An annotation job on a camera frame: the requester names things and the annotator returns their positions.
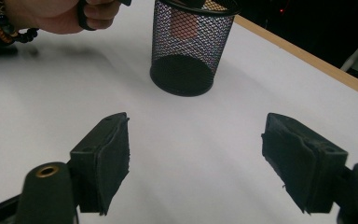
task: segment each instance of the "table edge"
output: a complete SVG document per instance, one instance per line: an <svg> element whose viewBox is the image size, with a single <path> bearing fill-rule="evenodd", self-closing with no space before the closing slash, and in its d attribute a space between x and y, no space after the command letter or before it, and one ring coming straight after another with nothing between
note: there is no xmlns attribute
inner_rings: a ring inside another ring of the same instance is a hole
<svg viewBox="0 0 358 224"><path fill-rule="evenodd" d="M330 63L327 63L320 58L306 52L305 50L254 24L253 22L245 19L242 16L237 15L234 21L241 27L251 31L256 35L263 37L267 41L295 55L297 58L324 72L335 80L354 89L355 91L358 91L358 78L349 75L348 73L336 68Z"/></svg>

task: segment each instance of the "human hand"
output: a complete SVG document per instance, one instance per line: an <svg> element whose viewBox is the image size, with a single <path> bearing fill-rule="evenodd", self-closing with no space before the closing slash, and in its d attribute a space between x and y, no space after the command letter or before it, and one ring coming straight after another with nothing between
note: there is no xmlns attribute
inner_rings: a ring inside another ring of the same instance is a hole
<svg viewBox="0 0 358 224"><path fill-rule="evenodd" d="M118 0L87 0L84 7L87 24L93 29L106 29L117 15ZM5 0L6 14L17 30L39 28L54 34L78 33L78 0Z"/></svg>

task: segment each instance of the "white table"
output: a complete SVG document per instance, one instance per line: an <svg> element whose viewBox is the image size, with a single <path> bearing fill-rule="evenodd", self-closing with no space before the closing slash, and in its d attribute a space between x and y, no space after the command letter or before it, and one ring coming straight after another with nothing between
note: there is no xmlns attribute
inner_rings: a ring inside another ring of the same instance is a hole
<svg viewBox="0 0 358 224"><path fill-rule="evenodd" d="M234 24L215 83L193 98L149 77L153 1L122 7L114 26L40 32L0 58L0 202L37 165L69 151L101 120L127 112L131 168L108 216L83 224L336 223L304 215L261 155L268 112L306 124L358 162L358 92Z"/></svg>

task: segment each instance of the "black mesh pencil cup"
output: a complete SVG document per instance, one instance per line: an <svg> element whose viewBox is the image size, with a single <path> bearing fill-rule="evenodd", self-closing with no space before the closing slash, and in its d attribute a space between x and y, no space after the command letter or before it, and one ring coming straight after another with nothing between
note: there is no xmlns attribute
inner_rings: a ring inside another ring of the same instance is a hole
<svg viewBox="0 0 358 224"><path fill-rule="evenodd" d="M208 91L240 10L236 0L156 0L150 68L154 83L181 96Z"/></svg>

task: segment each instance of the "dark background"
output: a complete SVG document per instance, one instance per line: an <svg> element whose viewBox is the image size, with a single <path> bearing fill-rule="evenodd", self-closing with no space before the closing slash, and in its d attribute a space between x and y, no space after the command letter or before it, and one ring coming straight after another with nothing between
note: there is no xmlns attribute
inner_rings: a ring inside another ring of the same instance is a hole
<svg viewBox="0 0 358 224"><path fill-rule="evenodd" d="M331 63L358 48L358 0L239 0L241 15Z"/></svg>

